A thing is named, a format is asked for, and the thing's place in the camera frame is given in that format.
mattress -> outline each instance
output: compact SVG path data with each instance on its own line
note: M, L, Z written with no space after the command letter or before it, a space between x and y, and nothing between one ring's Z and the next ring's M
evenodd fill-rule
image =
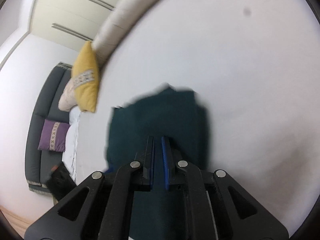
M320 194L320 26L305 0L161 0L109 59L79 123L77 182L107 168L112 107L163 83L209 110L226 170L292 235Z

bed headboard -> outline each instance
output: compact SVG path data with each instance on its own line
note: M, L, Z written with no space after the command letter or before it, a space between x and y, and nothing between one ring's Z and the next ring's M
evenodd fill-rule
M36 101L32 113L25 155L25 175L29 190L43 195L50 195L45 182L51 168L60 163L62 153L38 150L45 119L69 123L69 113L58 109L58 102L71 77L71 65L60 62L56 65Z

folded garment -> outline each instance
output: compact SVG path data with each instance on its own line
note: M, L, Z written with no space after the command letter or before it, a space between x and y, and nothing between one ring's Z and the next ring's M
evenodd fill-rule
M197 105L191 90L161 93L115 108L109 131L107 161L114 170L144 151L147 137L156 139L154 185L151 192L135 192L130 237L185 239L184 203L181 192L166 192L161 136L168 136L183 158L205 169L208 146L206 110Z

black device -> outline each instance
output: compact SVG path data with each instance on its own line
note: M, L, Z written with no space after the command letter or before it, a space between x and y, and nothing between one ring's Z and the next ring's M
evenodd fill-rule
M286 228L225 171L200 170L183 160L167 137L162 154L166 189L184 193L185 239L289 239ZM145 152L117 172L96 171L77 187L69 184L70 192L27 229L25 240L127 240L134 192L152 190L154 155L149 136ZM53 195L57 187L67 187L56 179L59 171L48 184Z

